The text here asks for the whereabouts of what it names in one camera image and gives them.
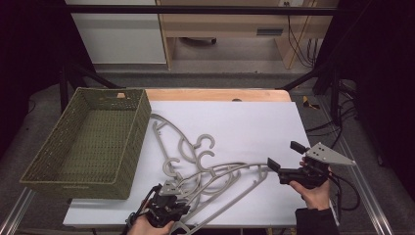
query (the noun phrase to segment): human hand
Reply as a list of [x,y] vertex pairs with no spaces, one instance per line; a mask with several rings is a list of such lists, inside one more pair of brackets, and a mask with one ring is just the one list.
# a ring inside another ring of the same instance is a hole
[[318,209],[319,211],[322,211],[330,207],[329,180],[326,180],[326,182],[324,182],[320,187],[313,189],[306,189],[295,180],[290,182],[290,186],[302,195],[308,209]]
[[145,215],[141,215],[135,220],[127,235],[166,235],[173,224],[174,221],[171,221],[163,228],[155,228]]

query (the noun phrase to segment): basket handle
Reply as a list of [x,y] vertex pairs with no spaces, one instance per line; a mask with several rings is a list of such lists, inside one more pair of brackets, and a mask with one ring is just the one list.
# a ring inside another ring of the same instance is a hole
[[89,189],[87,185],[64,185],[64,189]]
[[106,92],[104,93],[105,98],[107,99],[129,99],[125,92],[122,91],[114,91],[114,92]]

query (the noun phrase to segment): white table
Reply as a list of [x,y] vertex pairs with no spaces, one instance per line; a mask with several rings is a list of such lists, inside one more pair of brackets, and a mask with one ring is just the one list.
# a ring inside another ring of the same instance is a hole
[[[205,156],[204,165],[229,162],[266,164],[267,158],[271,158],[282,167],[299,167],[301,155],[290,149],[290,142],[294,140],[309,146],[296,104],[292,102],[152,101],[151,106],[154,114],[170,120],[193,143],[201,134],[214,137],[212,150],[215,157]],[[64,225],[123,225],[149,190],[169,179],[161,169],[164,158],[152,129],[154,121],[150,120],[147,129],[129,199],[74,199]],[[171,150],[177,148],[175,140],[165,145]],[[188,224],[200,223],[251,186],[256,174],[249,170],[241,173],[238,183],[190,219]],[[290,186],[280,185],[277,174],[269,172],[265,181],[207,227],[295,226],[295,210],[303,207],[300,195]]]

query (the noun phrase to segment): white cabinet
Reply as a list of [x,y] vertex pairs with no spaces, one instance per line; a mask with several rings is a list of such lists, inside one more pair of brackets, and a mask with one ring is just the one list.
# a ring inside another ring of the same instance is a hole
[[[156,5],[152,0],[66,0],[67,4]],[[72,14],[94,65],[165,64],[156,14]]]

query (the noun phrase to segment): green wicker basket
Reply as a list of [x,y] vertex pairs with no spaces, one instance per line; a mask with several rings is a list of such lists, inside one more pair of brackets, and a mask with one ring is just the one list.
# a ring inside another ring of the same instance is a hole
[[127,199],[150,113],[142,89],[76,89],[20,183],[52,197]]

